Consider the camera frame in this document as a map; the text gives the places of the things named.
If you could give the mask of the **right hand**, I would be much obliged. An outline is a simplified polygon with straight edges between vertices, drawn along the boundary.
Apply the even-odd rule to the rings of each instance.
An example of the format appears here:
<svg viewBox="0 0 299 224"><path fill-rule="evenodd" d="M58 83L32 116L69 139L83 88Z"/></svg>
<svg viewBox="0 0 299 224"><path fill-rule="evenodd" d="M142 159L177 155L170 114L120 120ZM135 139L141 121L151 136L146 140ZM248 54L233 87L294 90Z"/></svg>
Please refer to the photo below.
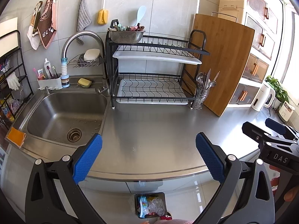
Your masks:
<svg viewBox="0 0 299 224"><path fill-rule="evenodd" d="M281 169L275 167L275 166L272 166L270 165L269 168L273 171L276 171L279 173L279 176L275 177L275 178L272 178L271 179L271 186L272 186L272 190L273 190L273 195L275 196L276 192L277 192L277 189L278 189L278 186L279 184L281 183L280 179L282 177L282 173L281 173ZM290 189L285 195L284 195L284 200L286 202L291 202L295 196L297 195L298 193L298 185L293 187L292 189Z"/></svg>

